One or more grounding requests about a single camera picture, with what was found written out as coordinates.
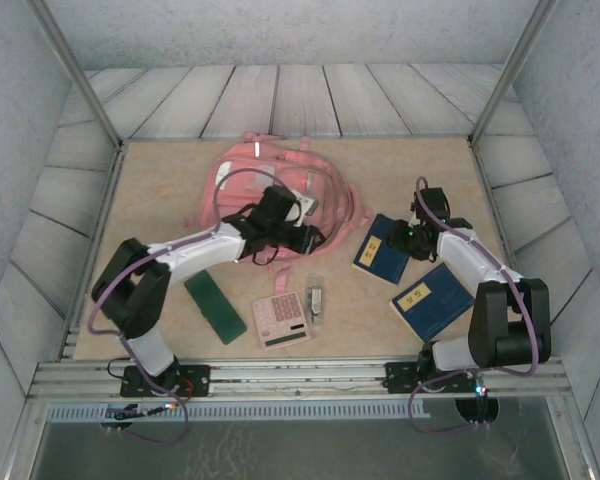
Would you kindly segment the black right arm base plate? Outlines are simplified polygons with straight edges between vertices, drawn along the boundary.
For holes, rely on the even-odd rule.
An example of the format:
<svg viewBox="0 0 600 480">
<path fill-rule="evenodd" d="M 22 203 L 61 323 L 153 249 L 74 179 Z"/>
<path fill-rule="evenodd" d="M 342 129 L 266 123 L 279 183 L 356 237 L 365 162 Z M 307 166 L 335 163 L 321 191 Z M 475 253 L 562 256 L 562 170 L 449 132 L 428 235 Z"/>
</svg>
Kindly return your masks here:
<svg viewBox="0 0 600 480">
<path fill-rule="evenodd" d="M 421 372 L 415 361 L 387 362 L 383 387 L 389 394 L 451 394 L 484 396 L 488 390 L 477 374 L 463 370 Z"/>
</svg>

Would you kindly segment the aluminium frame post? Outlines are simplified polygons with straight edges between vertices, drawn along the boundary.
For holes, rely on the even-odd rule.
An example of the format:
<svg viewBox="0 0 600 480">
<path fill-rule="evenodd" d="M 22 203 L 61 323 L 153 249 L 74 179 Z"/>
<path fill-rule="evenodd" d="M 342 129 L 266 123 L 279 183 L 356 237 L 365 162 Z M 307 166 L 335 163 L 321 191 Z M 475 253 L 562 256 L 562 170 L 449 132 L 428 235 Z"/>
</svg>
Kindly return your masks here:
<svg viewBox="0 0 600 480">
<path fill-rule="evenodd" d="M 41 27 L 52 50 L 75 85 L 81 99 L 93 115 L 96 123 L 107 137 L 109 143 L 116 150 L 120 150 L 123 145 L 123 139 L 105 112 L 103 104 L 84 74 L 75 53 L 71 49 L 49 6 L 45 0 L 24 0 L 24 2 Z"/>
<path fill-rule="evenodd" d="M 526 22 L 517 42 L 508 55 L 497 81 L 482 109 L 475 126 L 468 136 L 471 149 L 478 146 L 486 133 L 500 103 L 518 76 L 529 52 L 531 51 L 544 24 L 549 18 L 558 0 L 538 0 L 530 18 Z"/>
</svg>

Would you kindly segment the clear plastic stationery case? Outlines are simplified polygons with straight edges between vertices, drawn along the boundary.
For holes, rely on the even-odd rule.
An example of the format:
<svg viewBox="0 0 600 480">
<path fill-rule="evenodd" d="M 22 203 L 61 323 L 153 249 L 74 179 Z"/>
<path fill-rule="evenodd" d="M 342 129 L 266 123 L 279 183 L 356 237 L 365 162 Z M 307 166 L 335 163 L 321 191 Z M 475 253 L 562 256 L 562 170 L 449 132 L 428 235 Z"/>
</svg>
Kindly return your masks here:
<svg viewBox="0 0 600 480">
<path fill-rule="evenodd" d="M 307 320 L 312 326 L 324 323 L 326 288 L 324 279 L 317 274 L 311 274 L 306 282 Z"/>
</svg>

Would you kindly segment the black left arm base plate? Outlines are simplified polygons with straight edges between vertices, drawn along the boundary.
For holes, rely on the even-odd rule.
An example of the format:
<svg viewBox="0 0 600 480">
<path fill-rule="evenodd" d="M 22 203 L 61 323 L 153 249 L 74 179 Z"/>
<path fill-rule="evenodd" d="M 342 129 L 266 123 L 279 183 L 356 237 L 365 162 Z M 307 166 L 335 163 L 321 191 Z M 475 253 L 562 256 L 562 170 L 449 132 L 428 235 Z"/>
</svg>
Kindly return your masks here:
<svg viewBox="0 0 600 480">
<path fill-rule="evenodd" d="M 210 373 L 209 365 L 178 365 L 167 368 L 157 377 L 150 376 L 150 379 L 155 385 L 187 400 L 208 396 Z M 123 398 L 140 398 L 166 396 L 166 393 L 153 388 L 136 366 L 127 366 L 123 371 L 119 395 Z"/>
</svg>

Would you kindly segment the pink calculator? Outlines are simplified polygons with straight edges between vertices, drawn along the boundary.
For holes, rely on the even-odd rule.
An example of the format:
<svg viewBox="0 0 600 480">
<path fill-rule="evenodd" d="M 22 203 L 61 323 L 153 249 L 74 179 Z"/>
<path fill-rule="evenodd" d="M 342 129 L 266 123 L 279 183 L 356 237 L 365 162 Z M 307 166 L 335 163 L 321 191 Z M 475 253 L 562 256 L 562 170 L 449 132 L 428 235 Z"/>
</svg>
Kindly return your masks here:
<svg viewBox="0 0 600 480">
<path fill-rule="evenodd" d="M 252 302 L 252 312 L 264 350 L 295 345 L 311 339 L 297 292 L 286 292 Z"/>
</svg>

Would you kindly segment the green pencil case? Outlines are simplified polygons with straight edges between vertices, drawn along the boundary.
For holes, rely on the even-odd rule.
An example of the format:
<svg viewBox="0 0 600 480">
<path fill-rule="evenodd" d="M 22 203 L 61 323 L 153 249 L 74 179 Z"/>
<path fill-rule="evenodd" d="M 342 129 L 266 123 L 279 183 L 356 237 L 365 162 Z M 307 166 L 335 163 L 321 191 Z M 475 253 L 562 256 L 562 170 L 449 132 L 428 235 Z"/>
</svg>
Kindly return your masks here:
<svg viewBox="0 0 600 480">
<path fill-rule="evenodd" d="M 244 320 L 206 270 L 187 279 L 184 287 L 223 345 L 247 331 Z"/>
</svg>

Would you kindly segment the pink student backpack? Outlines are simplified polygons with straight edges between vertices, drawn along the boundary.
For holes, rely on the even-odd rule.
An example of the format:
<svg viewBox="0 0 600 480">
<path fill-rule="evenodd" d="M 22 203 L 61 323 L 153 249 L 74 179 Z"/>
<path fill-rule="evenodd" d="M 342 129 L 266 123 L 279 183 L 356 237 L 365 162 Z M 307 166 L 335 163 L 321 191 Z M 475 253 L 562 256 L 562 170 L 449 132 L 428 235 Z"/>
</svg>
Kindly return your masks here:
<svg viewBox="0 0 600 480">
<path fill-rule="evenodd" d="M 212 168 L 202 197 L 200 226 L 207 230 L 221 218 L 258 202 L 264 190 L 273 185 L 292 188 L 318 200 L 316 210 L 306 221 L 318 227 L 326 241 L 311 254 L 336 248 L 370 219 L 371 211 L 358 189 L 344 179 L 332 162 L 311 153 L 307 139 L 299 148 L 289 149 L 274 144 L 270 136 L 248 133 L 244 142 L 231 147 Z M 306 256 L 286 249 L 267 249 L 253 259 L 244 259 L 271 263 Z"/>
</svg>

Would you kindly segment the aluminium side rail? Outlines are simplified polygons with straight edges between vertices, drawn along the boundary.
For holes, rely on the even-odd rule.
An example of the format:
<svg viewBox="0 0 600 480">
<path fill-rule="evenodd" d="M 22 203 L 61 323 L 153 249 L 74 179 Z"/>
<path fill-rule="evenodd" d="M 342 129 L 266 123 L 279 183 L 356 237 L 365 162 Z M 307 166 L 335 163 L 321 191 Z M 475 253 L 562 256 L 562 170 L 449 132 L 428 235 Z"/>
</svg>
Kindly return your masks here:
<svg viewBox="0 0 600 480">
<path fill-rule="evenodd" d="M 487 180 L 486 167 L 477 151 L 473 155 L 503 256 L 478 252 L 480 258 L 495 268 L 496 278 L 485 279 L 478 286 L 469 346 L 475 350 L 481 367 L 535 366 L 546 362 L 551 355 L 549 290 L 542 280 L 526 278 L 514 271 L 515 263 Z"/>
<path fill-rule="evenodd" d="M 130 140 L 122 142 L 113 157 L 110 171 L 107 173 L 101 199 L 99 201 L 99 210 L 96 213 L 93 231 L 89 237 L 86 256 L 82 265 L 82 270 L 75 286 L 72 299 L 66 317 L 64 333 L 58 347 L 56 362 L 66 362 L 73 359 L 73 351 L 77 343 L 74 340 L 69 342 L 71 335 L 78 335 L 82 322 L 85 305 L 90 300 L 90 292 L 94 270 L 102 244 L 102 238 L 106 230 L 106 224 L 115 198 L 115 192 L 122 173 L 125 157 L 130 147 Z"/>
</svg>

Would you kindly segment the blue book with yellow label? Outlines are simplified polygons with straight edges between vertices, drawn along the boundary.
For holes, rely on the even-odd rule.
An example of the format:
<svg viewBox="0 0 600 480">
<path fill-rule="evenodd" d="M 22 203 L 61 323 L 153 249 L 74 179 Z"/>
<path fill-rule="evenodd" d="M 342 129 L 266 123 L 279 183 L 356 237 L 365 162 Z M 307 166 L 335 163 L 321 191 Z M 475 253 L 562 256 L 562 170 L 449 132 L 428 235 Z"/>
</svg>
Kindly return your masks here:
<svg viewBox="0 0 600 480">
<path fill-rule="evenodd" d="M 474 297 L 444 263 L 394 297 L 390 306 L 424 343 L 433 340 L 474 303 Z"/>
<path fill-rule="evenodd" d="M 395 221 L 377 214 L 354 257 L 352 266 L 374 277 L 398 285 L 409 261 L 409 256 L 388 243 Z"/>
</svg>

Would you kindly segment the aluminium front rail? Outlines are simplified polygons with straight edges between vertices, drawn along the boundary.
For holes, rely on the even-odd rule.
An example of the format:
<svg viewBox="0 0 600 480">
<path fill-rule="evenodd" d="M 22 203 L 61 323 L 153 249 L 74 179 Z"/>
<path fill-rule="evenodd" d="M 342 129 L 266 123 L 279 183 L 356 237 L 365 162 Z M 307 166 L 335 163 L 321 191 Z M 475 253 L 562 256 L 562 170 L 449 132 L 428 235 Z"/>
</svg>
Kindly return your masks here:
<svg viewBox="0 0 600 480">
<path fill-rule="evenodd" d="M 225 398 L 327 398 L 390 395 L 383 387 L 384 365 L 400 358 L 349 358 L 340 360 L 208 361 L 210 388 L 207 397 Z M 66 361 L 37 367 L 28 397 L 36 400 L 119 399 L 126 361 Z M 539 367 L 532 376 L 490 371 L 480 376 L 495 394 L 562 394 L 570 391 L 559 360 Z"/>
</svg>

